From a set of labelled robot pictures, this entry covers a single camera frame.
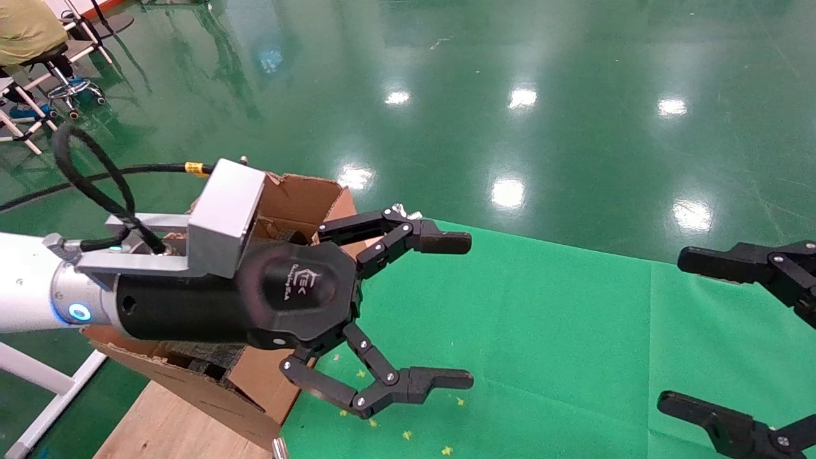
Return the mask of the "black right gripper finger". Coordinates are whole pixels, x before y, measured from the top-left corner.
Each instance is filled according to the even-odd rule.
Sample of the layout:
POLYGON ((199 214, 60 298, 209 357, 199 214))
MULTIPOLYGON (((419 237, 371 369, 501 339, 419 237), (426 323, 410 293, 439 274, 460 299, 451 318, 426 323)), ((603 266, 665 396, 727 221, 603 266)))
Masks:
POLYGON ((658 397, 658 410, 706 431, 714 450, 729 458, 805 458, 815 444, 815 415, 780 429, 753 416, 672 390, 658 397))
POLYGON ((815 243, 767 247, 737 243, 725 252, 685 247, 677 267, 712 279, 758 284, 815 328, 815 243))

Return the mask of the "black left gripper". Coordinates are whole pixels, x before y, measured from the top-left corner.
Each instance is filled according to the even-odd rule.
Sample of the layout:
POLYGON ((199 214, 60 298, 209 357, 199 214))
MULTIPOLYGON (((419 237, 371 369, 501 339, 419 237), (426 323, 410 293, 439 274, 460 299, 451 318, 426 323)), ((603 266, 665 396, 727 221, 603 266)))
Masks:
POLYGON ((397 370, 352 323, 359 316, 359 279, 372 278, 410 251, 467 254, 470 233, 443 231, 435 221, 386 208, 326 221, 317 237, 324 244, 251 244, 232 279, 123 274, 116 288, 120 326, 149 342, 295 348, 280 364, 283 376, 364 420, 391 404, 423 404, 437 388, 473 387, 472 373, 462 369, 397 370), (356 263, 340 248, 370 239, 374 243, 355 256, 356 263), (343 341, 373 375, 367 388, 356 390, 309 365, 343 341))

